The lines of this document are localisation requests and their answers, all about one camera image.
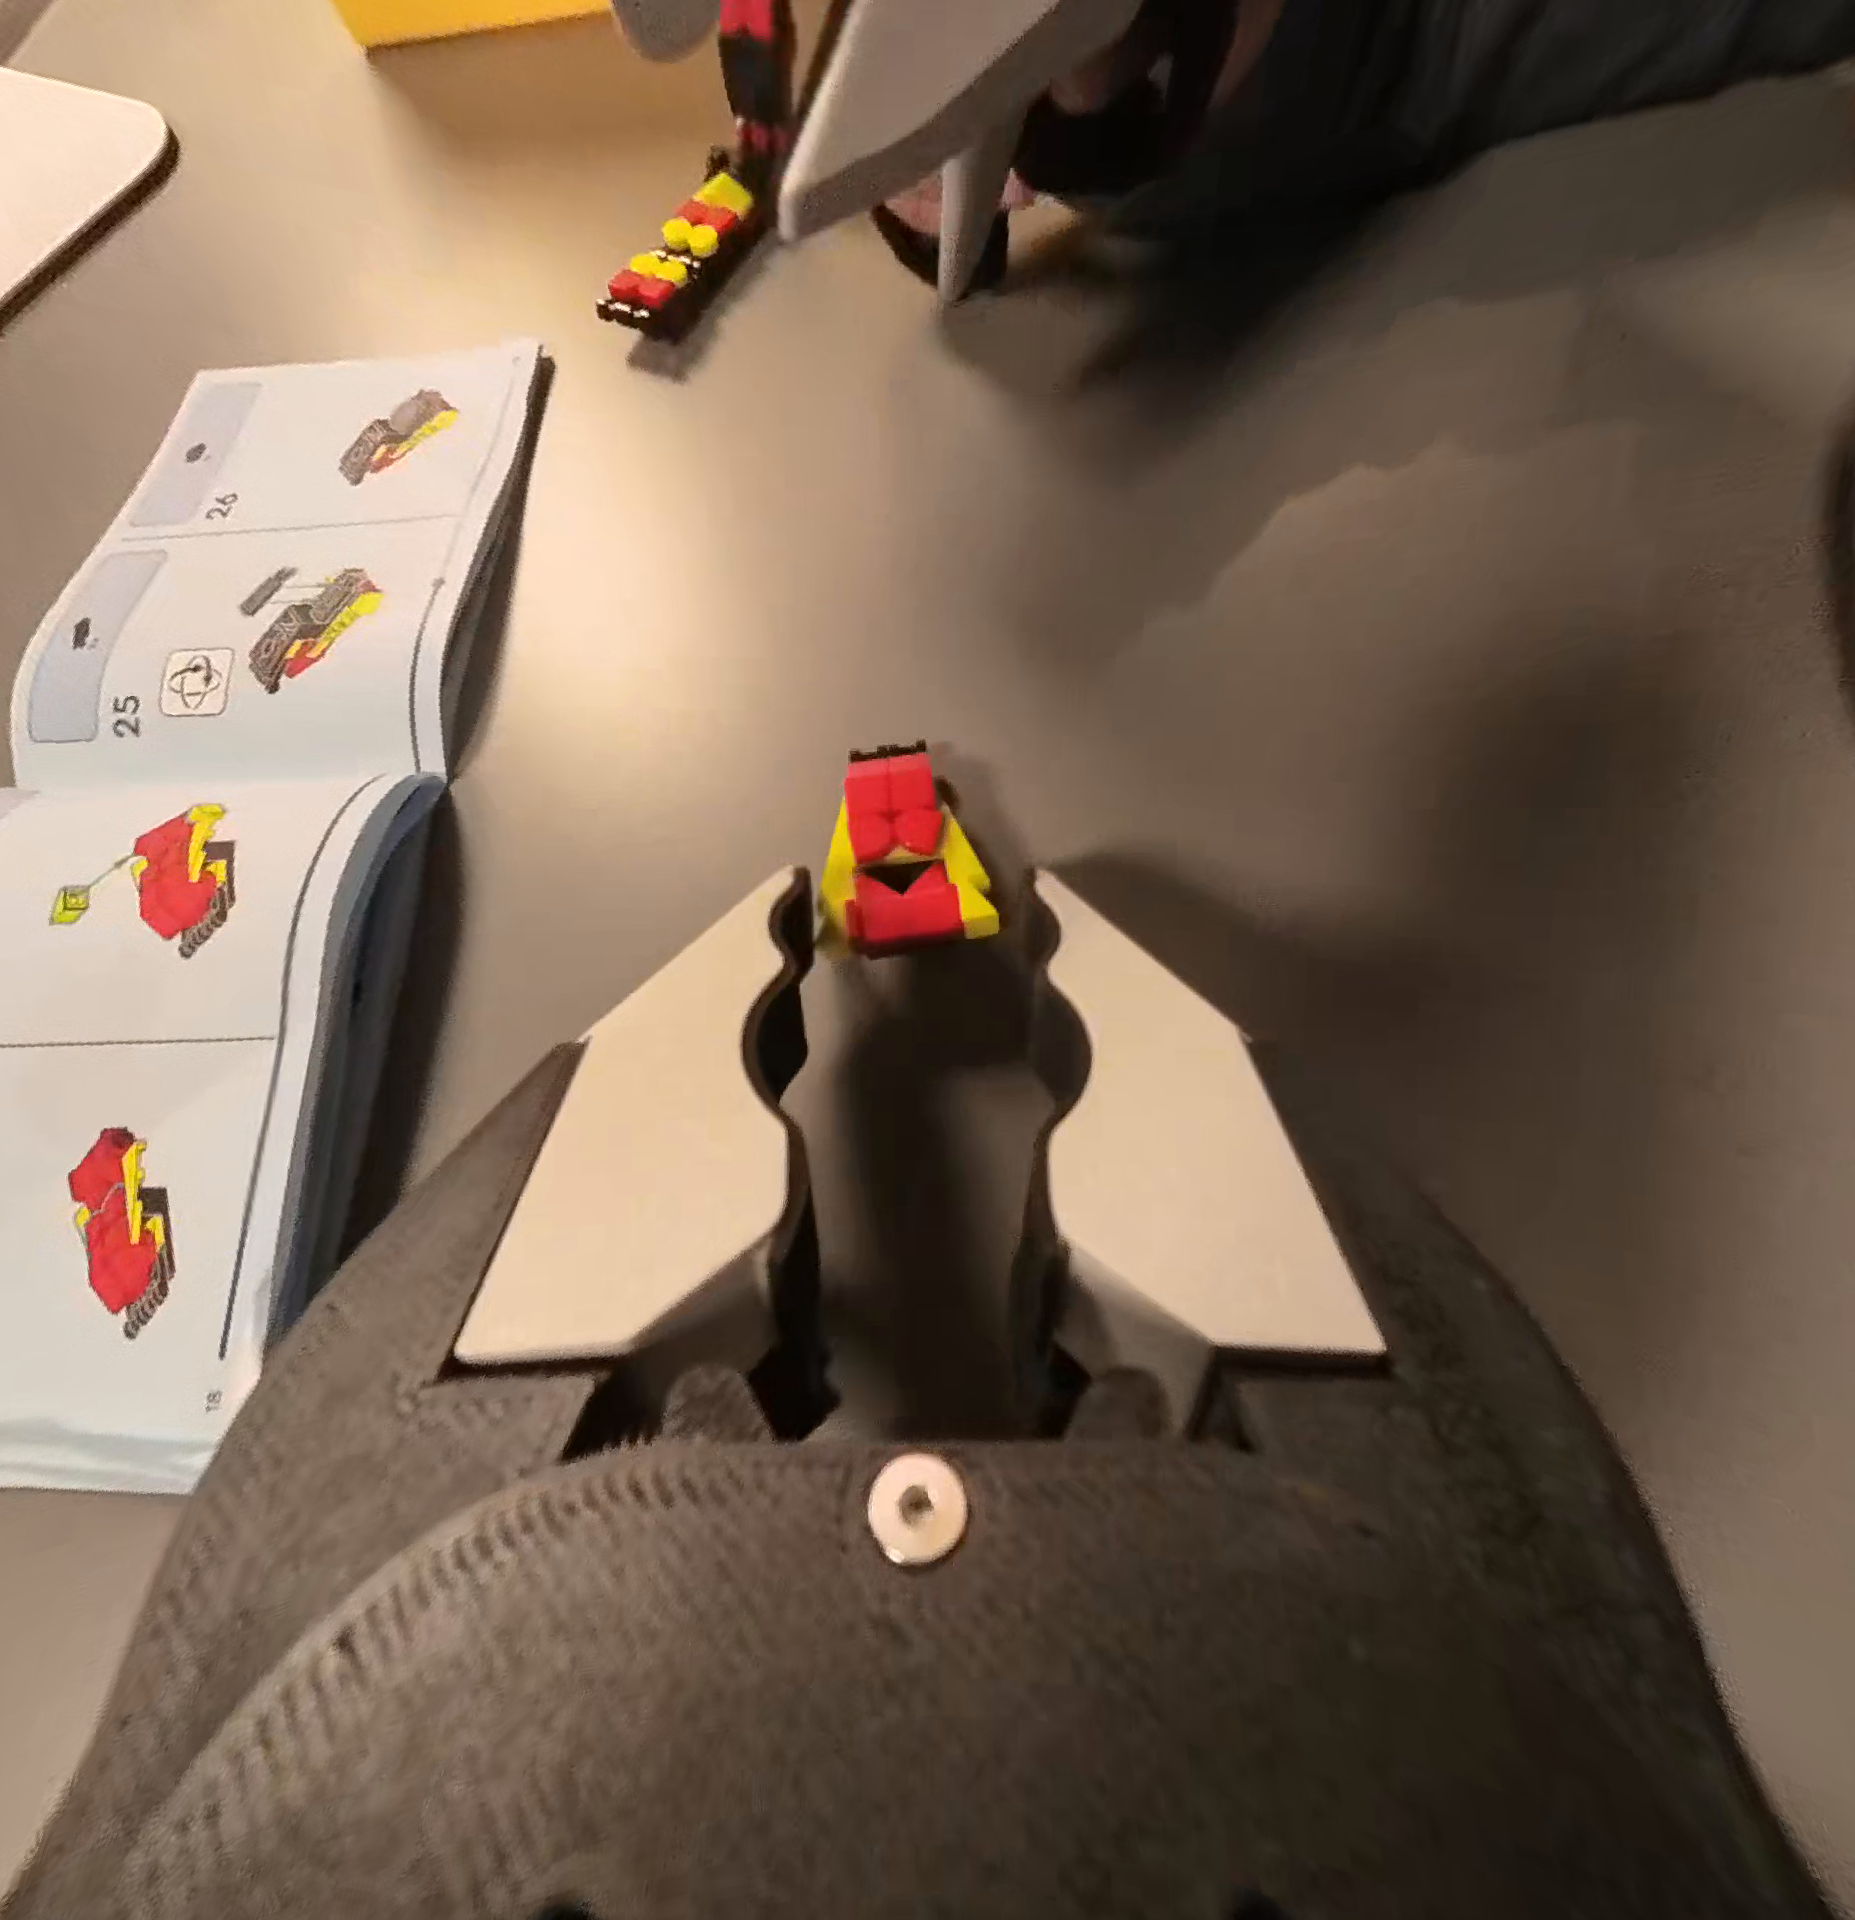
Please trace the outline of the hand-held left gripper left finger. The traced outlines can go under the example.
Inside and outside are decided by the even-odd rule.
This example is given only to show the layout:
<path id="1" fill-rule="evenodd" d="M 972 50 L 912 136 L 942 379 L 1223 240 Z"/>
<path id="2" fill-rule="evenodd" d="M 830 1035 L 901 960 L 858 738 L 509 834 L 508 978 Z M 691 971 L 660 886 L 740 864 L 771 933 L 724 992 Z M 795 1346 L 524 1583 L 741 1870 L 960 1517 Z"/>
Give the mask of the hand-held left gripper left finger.
<path id="1" fill-rule="evenodd" d="M 470 1371 L 753 1371 L 800 1339 L 813 880 L 780 868 L 579 1040 L 454 1342 Z"/>

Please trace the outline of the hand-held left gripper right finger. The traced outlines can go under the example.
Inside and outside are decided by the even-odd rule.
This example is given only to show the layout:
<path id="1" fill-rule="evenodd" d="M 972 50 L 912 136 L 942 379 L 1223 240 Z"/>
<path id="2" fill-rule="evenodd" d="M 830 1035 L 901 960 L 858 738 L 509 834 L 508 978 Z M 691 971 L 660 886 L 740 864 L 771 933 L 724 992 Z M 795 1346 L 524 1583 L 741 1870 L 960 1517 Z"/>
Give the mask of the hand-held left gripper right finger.
<path id="1" fill-rule="evenodd" d="M 1244 1029 L 1056 874 L 1045 986 L 1084 1040 L 1047 1149 L 1075 1363 L 1373 1363 L 1385 1335 Z"/>

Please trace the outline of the long black red lego tail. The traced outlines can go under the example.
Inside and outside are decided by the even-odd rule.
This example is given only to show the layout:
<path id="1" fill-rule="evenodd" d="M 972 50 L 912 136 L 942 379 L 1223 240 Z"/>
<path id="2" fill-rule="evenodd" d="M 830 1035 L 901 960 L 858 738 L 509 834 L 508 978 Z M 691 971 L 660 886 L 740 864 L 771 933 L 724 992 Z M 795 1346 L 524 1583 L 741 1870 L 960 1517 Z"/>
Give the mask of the long black red lego tail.
<path id="1" fill-rule="evenodd" d="M 597 299 L 602 324 L 682 341 L 767 234 L 795 132 L 795 19 L 787 3 L 723 3 L 713 41 L 731 138 Z"/>

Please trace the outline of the red yellow lego model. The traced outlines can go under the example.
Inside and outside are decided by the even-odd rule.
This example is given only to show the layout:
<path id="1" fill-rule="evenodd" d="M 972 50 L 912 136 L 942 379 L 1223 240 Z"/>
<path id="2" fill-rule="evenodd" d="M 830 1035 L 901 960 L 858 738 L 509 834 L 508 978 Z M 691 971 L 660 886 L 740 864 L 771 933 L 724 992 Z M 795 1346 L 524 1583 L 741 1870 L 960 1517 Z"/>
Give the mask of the red yellow lego model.
<path id="1" fill-rule="evenodd" d="M 1001 933 L 992 880 L 948 795 L 922 738 L 847 757 L 820 878 L 820 949 L 884 960 Z"/>

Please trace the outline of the person's right forearm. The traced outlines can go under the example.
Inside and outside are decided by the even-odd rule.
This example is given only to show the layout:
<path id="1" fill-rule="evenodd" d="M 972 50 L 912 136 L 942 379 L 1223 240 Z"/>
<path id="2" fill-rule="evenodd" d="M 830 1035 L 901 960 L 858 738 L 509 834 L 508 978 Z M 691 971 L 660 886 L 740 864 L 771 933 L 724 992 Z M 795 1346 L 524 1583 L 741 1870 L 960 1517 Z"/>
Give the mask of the person's right forearm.
<path id="1" fill-rule="evenodd" d="M 1855 3 L 1229 5 L 1200 132 L 1121 237 L 1303 246 L 1514 142 L 1855 57 Z"/>

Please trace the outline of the person's right hand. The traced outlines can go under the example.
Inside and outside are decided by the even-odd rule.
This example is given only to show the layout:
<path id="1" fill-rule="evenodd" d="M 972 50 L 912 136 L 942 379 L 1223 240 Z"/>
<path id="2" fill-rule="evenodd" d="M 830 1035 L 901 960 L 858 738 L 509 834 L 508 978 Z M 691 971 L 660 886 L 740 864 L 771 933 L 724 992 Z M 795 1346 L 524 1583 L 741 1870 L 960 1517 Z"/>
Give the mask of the person's right hand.
<path id="1" fill-rule="evenodd" d="M 1025 111 L 998 210 L 1109 210 L 1166 189 L 1250 83 L 1281 15 L 1283 3 L 1137 5 Z"/>

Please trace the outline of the yellow plastic bin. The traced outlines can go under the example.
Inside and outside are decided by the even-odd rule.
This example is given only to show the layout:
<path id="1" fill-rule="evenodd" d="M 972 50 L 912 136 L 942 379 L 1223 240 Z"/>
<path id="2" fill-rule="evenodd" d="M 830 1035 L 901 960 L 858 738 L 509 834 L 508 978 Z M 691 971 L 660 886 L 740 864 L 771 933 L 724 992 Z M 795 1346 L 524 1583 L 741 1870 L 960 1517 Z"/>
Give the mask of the yellow plastic bin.
<path id="1" fill-rule="evenodd" d="M 590 15 L 610 15 L 612 3 L 332 3 L 344 32 L 364 52 L 505 33 Z"/>

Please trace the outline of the open instruction booklet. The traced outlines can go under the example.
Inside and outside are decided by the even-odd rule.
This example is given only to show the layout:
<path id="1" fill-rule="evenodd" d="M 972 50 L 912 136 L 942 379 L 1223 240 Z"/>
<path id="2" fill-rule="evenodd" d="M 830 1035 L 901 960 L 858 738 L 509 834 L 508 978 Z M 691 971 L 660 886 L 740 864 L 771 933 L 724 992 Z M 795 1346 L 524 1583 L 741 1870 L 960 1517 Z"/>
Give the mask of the open instruction booklet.
<path id="1" fill-rule="evenodd" d="M 0 1489 L 184 1496 L 332 1275 L 548 350 L 200 371 L 0 787 Z"/>

